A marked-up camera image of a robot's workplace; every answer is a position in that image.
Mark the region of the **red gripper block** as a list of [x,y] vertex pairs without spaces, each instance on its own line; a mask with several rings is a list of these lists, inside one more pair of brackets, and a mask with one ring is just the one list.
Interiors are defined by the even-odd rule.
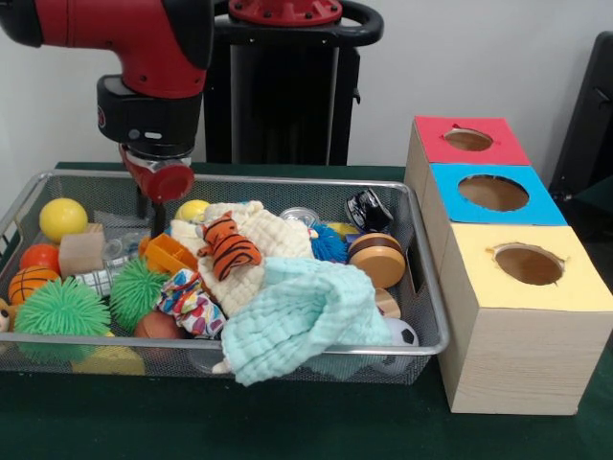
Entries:
[[120,144],[123,163],[139,188],[136,189],[136,216],[148,216],[148,198],[152,201],[153,219],[150,236],[155,239],[166,230],[167,211],[164,203],[183,198],[192,188],[192,159],[146,159],[127,145]]

